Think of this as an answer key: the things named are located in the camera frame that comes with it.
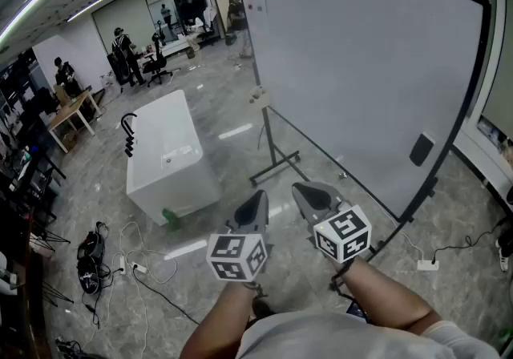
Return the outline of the wooden table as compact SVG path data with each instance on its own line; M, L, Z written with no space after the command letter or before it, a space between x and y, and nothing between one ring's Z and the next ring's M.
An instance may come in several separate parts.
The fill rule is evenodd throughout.
M79 95L79 97L77 97L75 99L74 102L70 102L67 105L65 105L64 107L62 107L59 110L59 112L57 113L57 115L52 119L49 126L47 127L47 131L53 137L55 142L60 146L61 150L65 154L68 153L68 150L65 147L65 145L63 144L63 142L55 134L55 129L62 123L68 122L68 124L75 130L73 123L70 121L70 118L73 115L77 115L80 118L80 120L82 121L83 126L89 131L89 133L91 135L95 135L95 131L91 127L89 121L86 120L85 116L80 111L80 108L82 107L82 105L84 104L84 102L86 100L88 100L91 103L91 105L93 106L93 108L95 109L96 116L94 116L94 119L97 119L98 117L100 117L101 111L100 111L99 106L97 105L96 101L94 100L91 91L85 90L83 93L81 93Z

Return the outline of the black office chair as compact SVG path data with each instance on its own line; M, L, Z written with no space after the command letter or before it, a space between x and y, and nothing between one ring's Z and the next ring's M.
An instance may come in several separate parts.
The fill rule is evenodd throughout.
M148 60L143 65L143 73L151 73L151 78L147 82L148 87L157 79L159 80L159 83L162 83L163 75L173 76L172 72L169 72L165 69L168 61L162 54L162 47L165 45L164 39L165 36L159 32L155 32L151 37L151 40L155 46L155 52L151 55L148 55Z

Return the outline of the person's left forearm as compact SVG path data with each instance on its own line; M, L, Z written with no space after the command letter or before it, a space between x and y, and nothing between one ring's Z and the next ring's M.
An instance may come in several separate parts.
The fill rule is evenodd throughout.
M183 347L180 359L236 359L244 332L272 316L261 286L229 282Z

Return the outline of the person's right forearm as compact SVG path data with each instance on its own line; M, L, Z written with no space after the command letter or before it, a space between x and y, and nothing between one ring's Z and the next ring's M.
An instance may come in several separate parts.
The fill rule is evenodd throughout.
M417 293L361 257L355 257L350 264L333 259L329 262L375 325L420 335L441 320Z

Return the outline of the ceiling tube light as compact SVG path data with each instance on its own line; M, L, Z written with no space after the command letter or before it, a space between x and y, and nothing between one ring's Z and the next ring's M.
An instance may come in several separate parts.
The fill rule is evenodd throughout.
M26 0L17 12L0 30L0 45L3 44L20 22L39 4L41 0Z
M93 1L91 4L89 4L88 6L85 6L83 7L81 10L77 11L76 13L74 13L73 15L71 15L68 19L67 19L67 22L71 22L73 21L74 19L76 19L77 17L81 16L82 14L84 14L85 12L89 11L91 8L94 8L95 6L97 6L98 4L100 4L101 2L103 2L105 0L95 0Z

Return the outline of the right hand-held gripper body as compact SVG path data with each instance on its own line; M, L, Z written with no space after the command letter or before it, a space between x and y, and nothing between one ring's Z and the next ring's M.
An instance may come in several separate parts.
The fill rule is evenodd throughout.
M313 226L317 249L342 264L370 247L372 226L359 205L344 207Z

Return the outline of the black bag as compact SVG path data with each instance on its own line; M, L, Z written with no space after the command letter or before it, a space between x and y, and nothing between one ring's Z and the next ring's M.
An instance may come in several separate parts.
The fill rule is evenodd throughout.
M104 238L98 230L88 232L86 239L77 249L79 283L87 295L94 295L100 290L99 269L103 263L104 252Z

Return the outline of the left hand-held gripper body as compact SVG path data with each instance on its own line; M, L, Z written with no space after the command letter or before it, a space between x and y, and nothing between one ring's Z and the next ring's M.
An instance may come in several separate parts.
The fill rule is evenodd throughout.
M206 261L217 280L253 282L269 258L265 234L269 222L255 220L239 225L224 223L225 231L211 234Z

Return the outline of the black whiteboard eraser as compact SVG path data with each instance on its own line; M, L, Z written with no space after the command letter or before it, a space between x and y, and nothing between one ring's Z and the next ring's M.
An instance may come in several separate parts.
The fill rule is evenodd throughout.
M416 167L421 167L429 156L434 145L435 140L433 137L431 137L425 131L421 133L409 155L412 164Z

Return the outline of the black bathtub faucet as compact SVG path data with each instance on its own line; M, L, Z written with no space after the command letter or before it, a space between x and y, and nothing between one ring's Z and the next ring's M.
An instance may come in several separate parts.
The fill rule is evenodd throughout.
M127 123L127 119L129 117L136 118L137 115L132 112L129 112L129 113L123 115L120 120L120 124L121 124L121 127L124 129L125 133L127 134L124 152L128 158L131 158L133 156L133 150L134 150L134 142L135 142L134 134L135 134L135 132L131 129L131 126Z

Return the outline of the person's white shirt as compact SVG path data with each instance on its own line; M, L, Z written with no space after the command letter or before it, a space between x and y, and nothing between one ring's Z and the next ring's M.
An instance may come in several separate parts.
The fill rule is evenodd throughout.
M279 313L244 332L236 359L499 359L450 321L421 335L341 313Z

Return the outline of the black equipment rack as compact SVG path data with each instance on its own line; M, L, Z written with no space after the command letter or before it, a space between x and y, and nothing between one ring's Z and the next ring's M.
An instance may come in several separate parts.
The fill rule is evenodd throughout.
M7 192L22 210L34 208L42 224L56 220L51 207L56 189L66 178L50 159L47 130L59 108L32 50L0 70L0 146L4 150L0 159L10 178Z

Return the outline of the black-framed rolling whiteboard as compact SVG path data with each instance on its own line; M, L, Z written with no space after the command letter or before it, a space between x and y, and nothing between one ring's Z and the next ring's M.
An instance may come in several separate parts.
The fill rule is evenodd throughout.
M266 0L248 12L272 109L399 226L432 192L483 67L488 0ZM435 140L421 167L419 135Z

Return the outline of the green plastic object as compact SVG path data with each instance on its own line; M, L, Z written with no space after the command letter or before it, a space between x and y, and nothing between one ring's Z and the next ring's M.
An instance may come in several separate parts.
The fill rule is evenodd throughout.
M174 212L167 208L164 208L161 212L162 217L168 222L168 225L172 231L177 231L181 228L180 218Z

